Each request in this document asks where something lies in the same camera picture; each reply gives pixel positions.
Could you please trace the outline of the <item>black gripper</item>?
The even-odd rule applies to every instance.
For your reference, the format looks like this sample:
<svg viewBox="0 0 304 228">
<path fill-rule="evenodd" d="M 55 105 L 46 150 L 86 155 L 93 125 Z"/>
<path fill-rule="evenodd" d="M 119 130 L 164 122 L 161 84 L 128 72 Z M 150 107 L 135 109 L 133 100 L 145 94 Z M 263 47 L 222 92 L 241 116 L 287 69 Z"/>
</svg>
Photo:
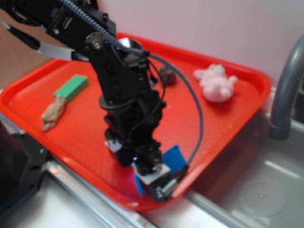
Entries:
<svg viewBox="0 0 304 228">
<path fill-rule="evenodd" d="M 118 146 L 114 150 L 115 158 L 124 168 L 134 164 L 137 172 L 142 176 L 156 174 L 162 170 L 163 157 L 159 142 L 133 148 L 127 148 L 117 142 L 114 145 Z"/>
</svg>

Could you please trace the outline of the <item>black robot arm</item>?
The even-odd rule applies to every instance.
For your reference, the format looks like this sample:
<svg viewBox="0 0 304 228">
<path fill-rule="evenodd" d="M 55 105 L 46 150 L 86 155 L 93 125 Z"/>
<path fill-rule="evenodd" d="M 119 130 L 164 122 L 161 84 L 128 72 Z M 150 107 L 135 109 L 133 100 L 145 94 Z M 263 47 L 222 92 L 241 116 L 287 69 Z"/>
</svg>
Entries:
<svg viewBox="0 0 304 228">
<path fill-rule="evenodd" d="M 150 86 L 149 63 L 139 43 L 116 38 L 115 24 L 94 0 L 3 0 L 0 8 L 21 24 L 37 26 L 64 44 L 41 42 L 8 26 L 36 52 L 62 60 L 89 62 L 102 89 L 107 111 L 108 146 L 123 167 L 134 164 L 142 175 L 163 168 L 160 144 L 152 138 L 164 102 Z"/>
</svg>

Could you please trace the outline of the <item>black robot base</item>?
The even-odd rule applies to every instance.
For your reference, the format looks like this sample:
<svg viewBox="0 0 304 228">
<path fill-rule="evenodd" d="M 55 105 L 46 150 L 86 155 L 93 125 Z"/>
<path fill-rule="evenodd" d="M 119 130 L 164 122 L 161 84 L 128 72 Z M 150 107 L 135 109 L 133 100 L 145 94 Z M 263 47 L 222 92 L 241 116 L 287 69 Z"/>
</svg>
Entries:
<svg viewBox="0 0 304 228">
<path fill-rule="evenodd" d="M 48 150 L 31 135 L 10 134 L 0 124 L 1 217 L 39 191 L 48 158 Z"/>
</svg>

